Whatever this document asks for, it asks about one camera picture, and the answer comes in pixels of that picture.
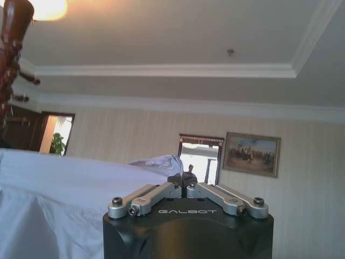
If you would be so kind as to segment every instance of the white bed sheet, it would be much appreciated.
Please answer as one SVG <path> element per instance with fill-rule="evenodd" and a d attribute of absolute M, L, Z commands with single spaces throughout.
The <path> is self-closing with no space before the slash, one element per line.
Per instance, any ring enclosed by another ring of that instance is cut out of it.
<path fill-rule="evenodd" d="M 0 149 L 0 258 L 103 258 L 111 199 L 182 172 L 175 156 L 133 164 Z"/>

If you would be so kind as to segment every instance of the wall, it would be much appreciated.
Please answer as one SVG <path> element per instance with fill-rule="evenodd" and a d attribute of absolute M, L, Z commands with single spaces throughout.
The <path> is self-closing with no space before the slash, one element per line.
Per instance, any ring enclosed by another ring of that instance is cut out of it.
<path fill-rule="evenodd" d="M 262 196 L 275 218 L 274 258 L 345 258 L 345 126 L 223 115 L 41 106 L 75 112 L 69 156 L 119 163 L 176 154 L 179 133 L 282 138 L 278 178 L 222 171 L 221 183 Z"/>

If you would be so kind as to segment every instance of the doorway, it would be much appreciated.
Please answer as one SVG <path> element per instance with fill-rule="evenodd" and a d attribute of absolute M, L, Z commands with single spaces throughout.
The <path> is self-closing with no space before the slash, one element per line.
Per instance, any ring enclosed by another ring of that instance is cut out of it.
<path fill-rule="evenodd" d="M 40 153 L 66 155 L 75 114 L 42 112 L 46 118 Z"/>

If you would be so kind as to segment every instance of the framed painting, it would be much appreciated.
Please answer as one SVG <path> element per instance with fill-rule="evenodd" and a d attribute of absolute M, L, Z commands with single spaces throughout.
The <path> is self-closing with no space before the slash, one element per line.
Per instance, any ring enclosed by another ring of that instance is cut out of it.
<path fill-rule="evenodd" d="M 228 132 L 223 169 L 278 177 L 280 138 Z"/>

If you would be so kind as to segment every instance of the wooden cabinet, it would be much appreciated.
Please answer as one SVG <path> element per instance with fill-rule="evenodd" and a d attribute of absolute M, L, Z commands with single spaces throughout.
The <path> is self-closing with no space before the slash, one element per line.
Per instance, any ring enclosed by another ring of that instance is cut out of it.
<path fill-rule="evenodd" d="M 13 107 L 13 113 L 16 117 L 26 117 L 30 121 L 30 125 L 9 124 L 6 128 L 0 130 L 2 140 L 11 148 L 38 152 L 48 115 L 42 115 L 16 106 Z"/>

